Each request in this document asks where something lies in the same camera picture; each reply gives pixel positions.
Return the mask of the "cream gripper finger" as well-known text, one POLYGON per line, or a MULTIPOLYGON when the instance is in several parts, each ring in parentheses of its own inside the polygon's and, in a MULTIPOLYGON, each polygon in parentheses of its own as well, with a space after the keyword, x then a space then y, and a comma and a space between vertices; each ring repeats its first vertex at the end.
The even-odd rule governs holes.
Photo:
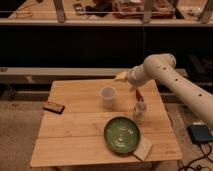
POLYGON ((136 91, 136 90, 137 90, 137 87, 136 87, 136 86, 131 86, 131 87, 129 88, 129 91, 130 91, 130 92, 136 91))
POLYGON ((127 79, 127 71, 121 72, 116 75, 115 80, 116 81, 125 81, 127 79))

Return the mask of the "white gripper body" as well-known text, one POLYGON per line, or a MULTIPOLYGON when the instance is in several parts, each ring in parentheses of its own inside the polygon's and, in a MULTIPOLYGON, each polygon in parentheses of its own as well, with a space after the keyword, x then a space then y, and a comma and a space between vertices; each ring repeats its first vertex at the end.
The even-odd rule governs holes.
POLYGON ((135 66, 127 72, 127 81, 131 86, 136 86, 138 88, 143 86, 149 80, 150 77, 146 73, 145 67, 143 65, 135 66))

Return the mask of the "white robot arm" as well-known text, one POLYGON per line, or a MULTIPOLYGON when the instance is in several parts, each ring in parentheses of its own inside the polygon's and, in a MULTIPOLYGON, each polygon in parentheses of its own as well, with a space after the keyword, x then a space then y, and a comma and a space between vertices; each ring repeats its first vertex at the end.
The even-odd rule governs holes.
POLYGON ((115 80, 128 82, 131 91, 152 79, 157 80, 213 129, 213 95, 178 74, 175 66, 176 59, 172 54, 153 54, 141 65, 117 74, 115 80))

